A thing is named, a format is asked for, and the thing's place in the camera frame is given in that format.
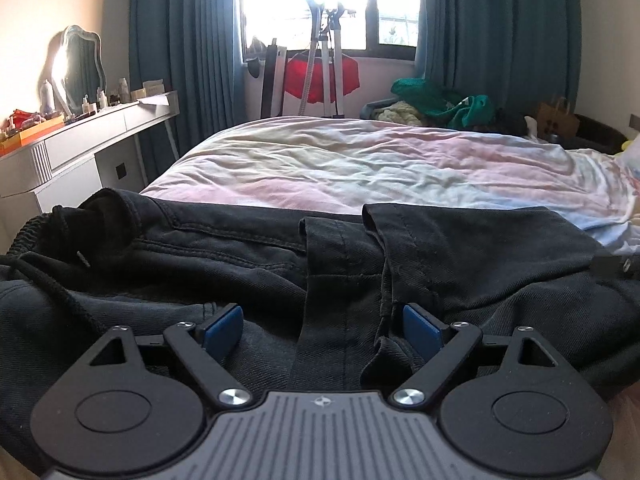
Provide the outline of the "cream yellow clothes pile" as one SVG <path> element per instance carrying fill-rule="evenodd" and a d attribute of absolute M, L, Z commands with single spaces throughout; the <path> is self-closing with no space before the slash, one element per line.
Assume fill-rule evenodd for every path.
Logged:
<path fill-rule="evenodd" d="M 373 118 L 380 122 L 393 122 L 405 126 L 422 126 L 421 113 L 405 101 L 398 101 L 389 106 L 378 108 Z"/>

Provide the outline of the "white dressing table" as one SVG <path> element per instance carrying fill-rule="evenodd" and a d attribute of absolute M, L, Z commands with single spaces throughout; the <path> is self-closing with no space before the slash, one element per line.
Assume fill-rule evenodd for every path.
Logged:
<path fill-rule="evenodd" d="M 114 106 L 1 157 L 1 249 L 30 218 L 76 207 L 101 188 L 139 192 L 149 179 L 138 134 L 162 125 L 171 136 L 175 91 Z"/>

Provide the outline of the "brown paper bag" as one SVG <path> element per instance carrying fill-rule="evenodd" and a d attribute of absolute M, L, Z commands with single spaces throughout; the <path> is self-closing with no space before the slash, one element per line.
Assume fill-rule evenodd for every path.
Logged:
<path fill-rule="evenodd" d="M 550 140 L 557 136 L 561 140 L 576 136 L 579 119 L 570 111 L 570 101 L 564 96 L 551 103 L 539 102 L 536 114 L 538 136 Z"/>

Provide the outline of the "black bedside chair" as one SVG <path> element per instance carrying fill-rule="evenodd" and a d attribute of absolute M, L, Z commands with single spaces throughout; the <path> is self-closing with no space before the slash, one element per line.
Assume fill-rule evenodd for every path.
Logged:
<path fill-rule="evenodd" d="M 579 120 L 577 132 L 574 136 L 561 140 L 563 148 L 566 150 L 590 148 L 608 155 L 623 151 L 623 144 L 628 141 L 623 133 L 587 116 L 577 114 L 576 117 Z"/>

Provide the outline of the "pastel tie-dye pillow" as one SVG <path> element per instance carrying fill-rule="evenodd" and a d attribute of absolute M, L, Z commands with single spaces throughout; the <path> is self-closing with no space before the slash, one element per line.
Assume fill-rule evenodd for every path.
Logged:
<path fill-rule="evenodd" d="M 628 140 L 622 145 L 622 150 L 615 155 L 616 162 L 626 168 L 637 180 L 640 179 L 640 136 Z"/>

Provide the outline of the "grey wall switch plate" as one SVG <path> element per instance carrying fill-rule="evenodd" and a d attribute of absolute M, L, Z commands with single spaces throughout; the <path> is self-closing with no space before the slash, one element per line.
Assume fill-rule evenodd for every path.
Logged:
<path fill-rule="evenodd" d="M 629 115 L 629 127 L 640 132 L 640 117 L 635 114 Z"/>

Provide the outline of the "orange tray with items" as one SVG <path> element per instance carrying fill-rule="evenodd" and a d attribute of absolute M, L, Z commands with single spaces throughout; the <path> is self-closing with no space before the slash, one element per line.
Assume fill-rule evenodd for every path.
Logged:
<path fill-rule="evenodd" d="M 24 148 L 43 136 L 64 126 L 64 117 L 60 112 L 49 115 L 29 113 L 24 110 L 14 110 L 1 122 L 2 156 Z"/>

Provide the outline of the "vanity mirror white frame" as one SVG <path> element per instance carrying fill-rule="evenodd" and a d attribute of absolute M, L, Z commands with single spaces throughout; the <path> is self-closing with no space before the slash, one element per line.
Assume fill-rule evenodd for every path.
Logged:
<path fill-rule="evenodd" d="M 79 25 L 57 32 L 49 42 L 37 88 L 40 103 L 52 96 L 54 108 L 65 116 L 80 115 L 84 98 L 96 103 L 98 91 L 106 89 L 99 34 Z"/>

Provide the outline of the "green clothes pile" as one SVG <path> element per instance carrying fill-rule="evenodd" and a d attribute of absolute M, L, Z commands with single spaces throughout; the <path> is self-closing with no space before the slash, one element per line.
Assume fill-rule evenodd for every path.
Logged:
<path fill-rule="evenodd" d="M 461 94 L 429 79 L 401 78 L 390 87 L 398 99 L 413 106 L 435 126 L 469 129 L 490 125 L 496 116 L 494 103 L 484 94 Z"/>

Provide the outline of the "black pants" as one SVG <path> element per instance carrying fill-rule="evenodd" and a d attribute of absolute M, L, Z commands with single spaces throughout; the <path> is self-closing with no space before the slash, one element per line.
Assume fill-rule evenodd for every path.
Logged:
<path fill-rule="evenodd" d="M 601 396 L 639 378 L 639 271 L 544 208 L 373 204 L 358 216 L 156 200 L 102 190 L 30 220 L 1 259 L 1 444 L 44 463 L 36 402 L 104 332 L 247 322 L 226 362 L 254 393 L 392 392 L 421 361 L 401 336 L 417 304 L 506 336 L 532 326 Z"/>

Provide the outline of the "teal curtain of window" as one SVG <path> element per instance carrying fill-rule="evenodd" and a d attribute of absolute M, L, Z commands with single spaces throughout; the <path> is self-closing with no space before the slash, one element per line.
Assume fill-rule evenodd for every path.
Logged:
<path fill-rule="evenodd" d="M 178 94 L 168 128 L 140 136 L 150 180 L 213 134 L 246 119 L 240 0 L 130 0 L 129 73 Z"/>
<path fill-rule="evenodd" d="M 580 0 L 421 0 L 416 73 L 444 94 L 446 127 L 574 104 L 581 56 Z"/>

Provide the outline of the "teal curtain left of window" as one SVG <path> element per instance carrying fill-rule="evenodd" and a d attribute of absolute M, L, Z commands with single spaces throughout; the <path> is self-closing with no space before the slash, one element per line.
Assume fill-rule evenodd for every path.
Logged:
<path fill-rule="evenodd" d="M 140 136 L 150 180 L 213 134 L 246 119 L 240 0 L 130 0 L 129 73 L 178 94 L 168 128 Z"/>

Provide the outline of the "pastel tie-dye bed cover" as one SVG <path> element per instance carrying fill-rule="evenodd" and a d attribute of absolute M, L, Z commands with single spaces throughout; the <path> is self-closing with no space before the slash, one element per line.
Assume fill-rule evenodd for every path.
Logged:
<path fill-rule="evenodd" d="M 502 133 L 352 118 L 262 119 L 202 141 L 145 194 L 334 214 L 373 203 L 541 206 L 611 252 L 639 248 L 639 182 L 617 157 Z"/>

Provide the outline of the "teal curtain right of window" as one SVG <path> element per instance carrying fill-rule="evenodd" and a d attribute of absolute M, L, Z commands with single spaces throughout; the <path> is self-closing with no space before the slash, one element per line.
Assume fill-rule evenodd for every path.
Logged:
<path fill-rule="evenodd" d="M 446 127 L 574 104 L 581 56 L 580 0 L 421 0 L 416 73 L 444 94 Z"/>

